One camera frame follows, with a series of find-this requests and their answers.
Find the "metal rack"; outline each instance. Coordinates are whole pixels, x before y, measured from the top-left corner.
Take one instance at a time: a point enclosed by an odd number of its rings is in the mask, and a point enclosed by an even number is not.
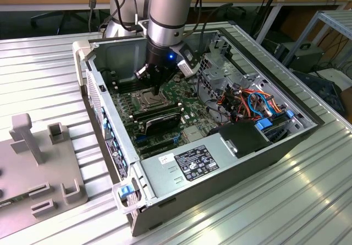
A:
[[[332,11],[318,11],[314,17],[310,20],[309,24],[302,32],[298,38],[295,46],[287,54],[286,58],[282,62],[284,66],[287,66],[289,61],[292,60],[298,48],[301,46],[302,42],[307,38],[308,34],[315,27],[318,21],[323,21],[326,25],[319,32],[316,38],[313,40],[313,43],[317,43],[329,27],[338,31],[342,35],[346,36],[348,39],[352,40],[352,11],[349,10],[332,10]],[[348,51],[345,56],[341,59],[338,64],[340,67],[345,61],[352,55],[352,49]]]
[[[0,240],[0,244],[280,244],[345,243],[352,239],[352,126],[238,26],[223,27],[325,125],[279,163],[132,237],[111,195],[112,182],[79,92],[72,43],[100,34],[0,41],[0,140],[10,115],[33,115],[33,129],[62,122],[69,133],[89,201]],[[233,60],[248,73],[240,55]]]

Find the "blue latch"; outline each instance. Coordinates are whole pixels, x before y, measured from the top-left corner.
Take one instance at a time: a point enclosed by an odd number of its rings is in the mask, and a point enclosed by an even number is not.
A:
[[[135,191],[133,185],[129,184],[127,186],[120,187],[118,192],[121,198],[125,198],[126,196],[133,194]]]
[[[108,119],[104,118],[104,120],[103,120],[103,128],[107,128],[107,125],[108,125]]]
[[[292,112],[291,110],[287,110],[286,111],[286,115],[289,117],[289,118],[293,118],[293,116],[295,115],[294,112]]]
[[[261,120],[258,120],[257,124],[256,124],[256,126],[259,130],[263,130],[263,129],[270,127],[272,125],[273,125],[273,123],[271,123],[270,120],[267,118],[263,118]]]

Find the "white label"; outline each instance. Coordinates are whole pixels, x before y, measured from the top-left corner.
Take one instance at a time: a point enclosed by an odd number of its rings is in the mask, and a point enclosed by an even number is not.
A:
[[[167,164],[168,162],[174,161],[174,154],[173,153],[169,153],[167,155],[161,156],[159,157],[159,161],[162,165]]]
[[[209,164],[209,167],[213,167],[214,165],[216,165],[216,163],[215,163],[215,162],[213,162],[213,163]]]
[[[3,204],[0,205],[0,208],[2,208],[3,206],[7,206],[7,205],[9,205],[9,204],[12,204],[12,203],[11,203],[11,202],[3,203]]]

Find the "power supply label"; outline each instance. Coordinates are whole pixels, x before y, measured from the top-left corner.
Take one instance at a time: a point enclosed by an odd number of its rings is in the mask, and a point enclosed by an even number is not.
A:
[[[190,182],[219,169],[219,166],[204,145],[176,155],[175,159],[187,181]]]

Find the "metal case frame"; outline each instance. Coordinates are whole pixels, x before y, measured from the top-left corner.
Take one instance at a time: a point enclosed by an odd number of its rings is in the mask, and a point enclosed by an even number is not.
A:
[[[268,80],[276,84],[276,87],[282,94],[284,94],[290,101],[294,101],[295,105],[299,110],[306,115],[310,120],[312,120],[316,126],[306,130],[303,134],[299,136],[293,136],[291,139],[286,141],[285,143],[280,143],[270,149],[266,149],[265,151],[252,156],[251,158],[244,159],[241,163],[233,165],[225,171],[221,171],[217,174],[212,174],[212,176],[203,177],[199,179],[197,182],[192,184],[192,186],[188,186],[182,190],[179,190],[177,193],[172,193],[169,196],[163,198],[154,198],[155,195],[152,189],[149,189],[147,186],[149,184],[148,178],[139,162],[139,157],[135,155],[134,152],[128,151],[128,146],[132,146],[129,141],[129,137],[124,129],[119,130],[117,132],[117,128],[113,126],[113,129],[118,137],[118,141],[120,145],[123,145],[123,154],[128,156],[126,159],[128,165],[130,167],[130,176],[136,178],[137,184],[140,190],[143,189],[144,196],[147,197],[148,201],[146,202],[146,208],[140,210],[137,209],[130,215],[128,215],[129,221],[132,225],[132,233],[133,236],[138,236],[147,230],[150,230],[163,222],[175,217],[176,215],[182,213],[188,208],[193,207],[194,205],[206,200],[207,198],[212,197],[213,195],[220,193],[221,191],[233,186],[234,184],[242,181],[243,179],[253,175],[256,172],[259,172],[265,167],[268,167],[272,164],[275,164],[278,160],[280,160],[285,153],[288,153],[293,147],[298,145],[301,141],[305,140],[309,137],[320,125],[323,124],[323,121],[313,112],[311,111],[303,102],[301,102],[297,96],[295,96],[288,88],[286,88],[258,59],[256,59],[249,51],[236,39],[234,39],[227,31],[222,28],[219,29],[211,29],[207,31],[220,31],[226,38],[231,42],[231,44],[242,53],[247,60],[255,66]],[[109,41],[116,42],[121,40],[136,40],[138,37],[125,37],[122,39],[111,39]],[[97,46],[100,42],[106,42],[107,40],[95,40],[90,41],[90,43],[94,46]],[[90,88],[94,86],[95,90],[90,90],[90,93],[94,92],[96,96],[94,96],[95,100],[98,99],[100,106],[103,106],[106,112],[107,117],[110,119],[112,123],[118,123],[122,125],[120,119],[115,116],[116,109],[111,101],[109,93],[106,92],[106,86],[104,86],[103,79],[101,75],[97,72],[97,70],[92,69],[92,60],[91,58],[88,62],[86,62],[88,67],[88,82],[90,83]],[[92,112],[90,113],[90,118],[93,122],[93,127],[95,126],[95,132],[98,137],[101,136],[101,131],[99,133],[99,127],[101,124],[101,117],[99,113],[95,114],[98,116],[98,122],[96,121],[96,117]],[[100,142],[101,148],[106,148],[104,139],[102,136],[98,139]],[[107,161],[107,166],[110,166],[110,173],[117,173],[116,169],[113,171],[111,169],[111,159],[110,157],[104,156]]]

